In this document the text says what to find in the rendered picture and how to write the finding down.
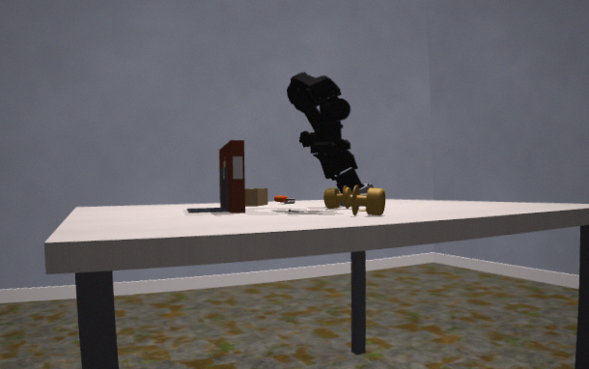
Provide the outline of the tan cardboard box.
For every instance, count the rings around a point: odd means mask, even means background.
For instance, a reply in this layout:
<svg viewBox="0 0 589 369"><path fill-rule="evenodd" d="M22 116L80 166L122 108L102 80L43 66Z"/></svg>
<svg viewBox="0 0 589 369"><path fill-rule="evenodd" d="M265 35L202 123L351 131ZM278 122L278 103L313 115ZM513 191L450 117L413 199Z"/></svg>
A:
<svg viewBox="0 0 589 369"><path fill-rule="evenodd" d="M245 206L267 205L267 188L246 188Z"/></svg>

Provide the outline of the reddish-brown wooden door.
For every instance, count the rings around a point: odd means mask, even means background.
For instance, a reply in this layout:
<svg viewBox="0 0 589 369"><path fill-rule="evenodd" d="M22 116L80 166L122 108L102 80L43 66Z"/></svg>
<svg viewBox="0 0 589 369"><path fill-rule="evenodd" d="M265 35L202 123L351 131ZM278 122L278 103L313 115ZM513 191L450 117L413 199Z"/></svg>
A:
<svg viewBox="0 0 589 369"><path fill-rule="evenodd" d="M226 164L228 167L228 210L229 213L245 213L245 177L244 177L244 140L230 140L226 155ZM219 180L220 169L227 144L219 150ZM233 156L242 156L243 179L233 179Z"/></svg>

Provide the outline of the orange-handled screwdriver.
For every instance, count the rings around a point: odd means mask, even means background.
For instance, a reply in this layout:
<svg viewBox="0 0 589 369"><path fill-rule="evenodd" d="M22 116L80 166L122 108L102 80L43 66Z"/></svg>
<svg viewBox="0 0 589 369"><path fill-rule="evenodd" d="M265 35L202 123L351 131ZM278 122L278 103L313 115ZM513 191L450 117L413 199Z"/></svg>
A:
<svg viewBox="0 0 589 369"><path fill-rule="evenodd" d="M295 199L289 199L287 196L275 196L274 197L275 202L287 202L289 200L295 200Z"/></svg>

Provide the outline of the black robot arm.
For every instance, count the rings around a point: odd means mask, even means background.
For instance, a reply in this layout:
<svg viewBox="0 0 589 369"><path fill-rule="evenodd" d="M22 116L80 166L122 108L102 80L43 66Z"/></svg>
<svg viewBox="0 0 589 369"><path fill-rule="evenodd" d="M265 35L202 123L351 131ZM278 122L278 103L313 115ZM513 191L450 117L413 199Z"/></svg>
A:
<svg viewBox="0 0 589 369"><path fill-rule="evenodd" d="M321 122L345 120L351 113L349 103L344 99L338 99L338 96L342 95L340 88L326 75L313 77L306 74L306 72L301 72L291 78L287 94L291 104L305 114L315 131L311 133L303 131L300 133L299 142L302 143L303 148L321 142L321 130L319 129ZM318 105L320 111L316 107ZM343 193L345 185L350 187L352 192L356 185L359 188L365 186L362 185L354 170L357 169L357 165L351 152L348 153L341 171L343 172L350 167L350 170L335 177L333 165L330 178L332 181L336 180L341 193Z"/></svg>

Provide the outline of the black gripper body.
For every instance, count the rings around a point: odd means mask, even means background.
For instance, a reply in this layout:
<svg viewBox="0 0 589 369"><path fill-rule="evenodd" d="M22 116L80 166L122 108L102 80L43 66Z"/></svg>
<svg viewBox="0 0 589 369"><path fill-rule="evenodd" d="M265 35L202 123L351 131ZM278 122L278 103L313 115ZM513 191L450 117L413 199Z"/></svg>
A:
<svg viewBox="0 0 589 369"><path fill-rule="evenodd" d="M344 151L345 149L349 150L351 143L348 140L342 139L341 128L343 128L341 121L321 122L319 129L321 130L322 143L313 143L311 145L311 154L330 155L335 152ZM339 147L337 146L337 150L336 145L339 145Z"/></svg>

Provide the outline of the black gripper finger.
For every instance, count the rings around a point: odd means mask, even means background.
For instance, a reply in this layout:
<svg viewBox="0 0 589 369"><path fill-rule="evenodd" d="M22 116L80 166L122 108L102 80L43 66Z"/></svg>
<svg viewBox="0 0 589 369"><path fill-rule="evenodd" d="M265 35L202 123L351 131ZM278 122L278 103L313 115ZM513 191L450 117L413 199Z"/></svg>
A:
<svg viewBox="0 0 589 369"><path fill-rule="evenodd" d="M346 160L346 157L348 155L349 151L339 151L339 152L335 152L333 154L337 154L336 158L335 158L335 162L334 162L334 170L335 170L335 175L340 175L342 167L344 165L344 162Z"/></svg>
<svg viewBox="0 0 589 369"><path fill-rule="evenodd" d="M330 179L336 155L337 154L330 154L330 155L314 154L313 155L321 162L323 172L324 172L326 179Z"/></svg>

